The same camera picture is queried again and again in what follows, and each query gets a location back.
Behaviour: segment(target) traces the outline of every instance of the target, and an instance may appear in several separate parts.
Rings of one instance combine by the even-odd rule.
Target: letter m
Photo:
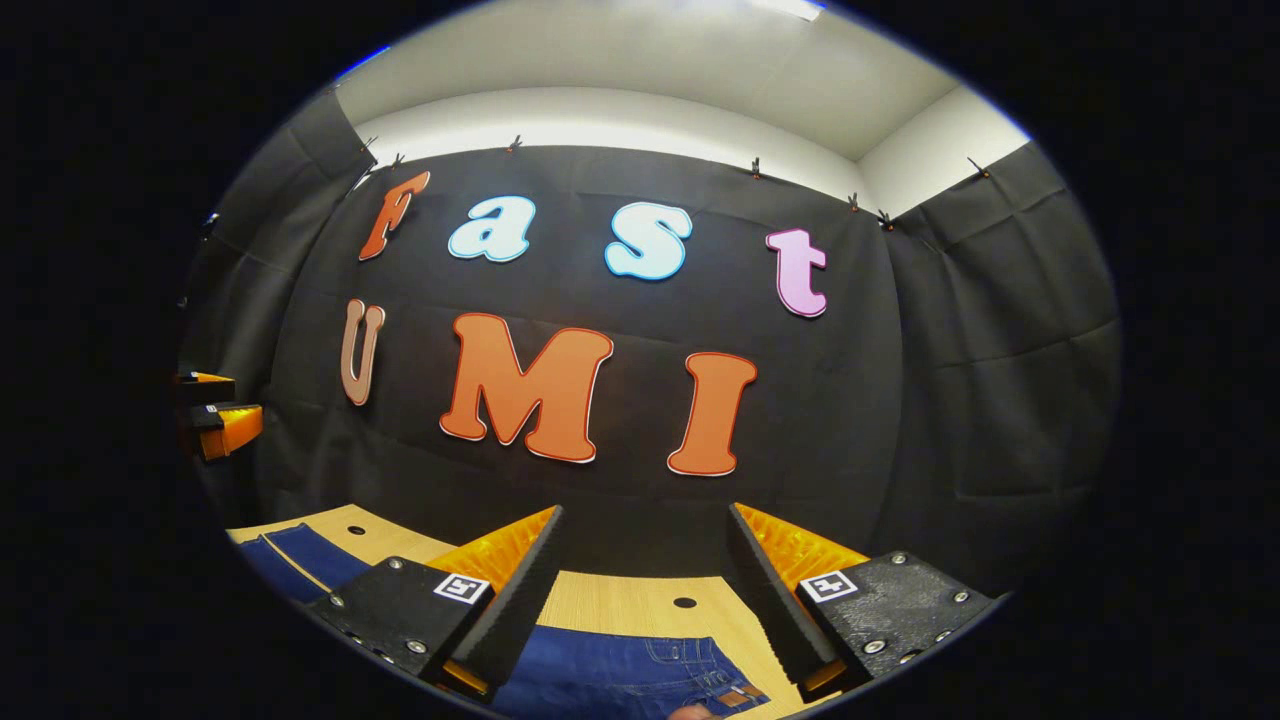
[[[440,429],[453,437],[480,441],[488,428],[480,420],[480,398],[498,442],[511,445],[529,416],[538,425],[525,436],[534,455],[566,462],[590,462],[595,446],[586,437],[595,374],[611,355],[613,341],[580,328],[557,332],[534,359],[520,369],[507,322],[495,315],[467,313],[453,322],[462,341],[453,405],[440,416]]]

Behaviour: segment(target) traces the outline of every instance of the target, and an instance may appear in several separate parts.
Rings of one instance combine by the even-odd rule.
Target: light blue letter
[[[498,210],[494,218],[485,215]],[[534,220],[536,208],[527,197],[506,195],[490,197],[472,208],[467,215],[476,218],[449,236],[449,255],[479,258],[484,255],[494,263],[507,263],[529,250],[525,232]]]
[[[681,240],[694,232],[694,222],[680,208],[632,202],[613,214],[613,234],[622,242],[604,249],[604,264],[614,275],[660,281],[685,264]]]

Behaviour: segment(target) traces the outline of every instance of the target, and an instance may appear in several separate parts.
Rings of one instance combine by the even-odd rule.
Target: blue cloth
[[[256,539],[242,542],[241,552],[262,578],[285,597],[292,597],[298,602],[311,602],[324,594],[324,588],[312,583],[288,564],[275,550],[259,536]]]
[[[306,524],[266,537],[332,588],[369,569]],[[261,538],[241,548],[289,597],[305,596],[308,602],[324,594]],[[641,638],[535,625],[492,707],[515,720],[666,720],[687,705],[728,716],[769,702],[767,696],[742,692],[749,684],[712,638]],[[717,700],[735,691],[746,702],[728,707]]]
[[[733,715],[763,705],[712,638],[640,638],[538,625],[493,708],[516,720],[666,720],[686,705]],[[717,700],[739,691],[746,702]]]

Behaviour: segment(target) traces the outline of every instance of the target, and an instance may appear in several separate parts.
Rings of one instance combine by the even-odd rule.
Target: orange letter
[[[415,192],[422,192],[429,179],[431,179],[431,173],[422,173],[393,187],[387,193],[387,197],[383,199],[383,210],[374,220],[374,231],[369,233],[365,247],[360,250],[361,260],[378,258],[383,254],[383,250],[387,249],[387,233],[399,227],[399,222],[404,219],[404,211],[408,210],[408,201],[413,199]]]
[[[595,446],[586,438],[595,373],[613,355],[613,341],[579,328],[552,336],[527,372],[520,369],[507,322],[495,315],[467,313],[453,322],[462,340],[453,406],[440,416],[440,429],[463,439],[483,439],[480,396],[489,409],[498,442],[511,445],[520,428],[541,405],[538,425],[525,436],[534,455],[590,462]]]
[[[667,457],[667,468],[681,475],[727,475],[737,466],[728,445],[742,388],[755,379],[755,365],[736,355],[695,352],[685,368],[694,375],[694,406],[685,442]]]
[[[365,319],[365,347],[360,356],[360,377],[356,377],[356,365],[352,363],[356,350],[356,328],[360,319]],[[342,389],[347,392],[347,398],[356,405],[364,405],[369,400],[369,387],[374,380],[374,350],[378,347],[378,331],[387,323],[387,311],[374,305],[365,310],[365,304],[352,300],[347,304],[347,328],[342,333]]]

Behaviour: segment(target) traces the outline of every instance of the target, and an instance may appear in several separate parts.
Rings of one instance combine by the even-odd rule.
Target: wooden surface
[[[425,564],[454,547],[388,523],[355,505],[283,523],[230,529],[227,534],[233,542],[244,542],[300,523],[370,565],[392,555]],[[351,527],[365,533],[352,533]],[[698,605],[677,607],[675,600],[678,597]],[[733,717],[773,720],[817,705],[800,701],[800,693],[787,682],[764,637],[764,628],[723,578],[620,578],[562,570],[538,624],[614,635],[710,637],[748,682],[769,696],[771,702]]]

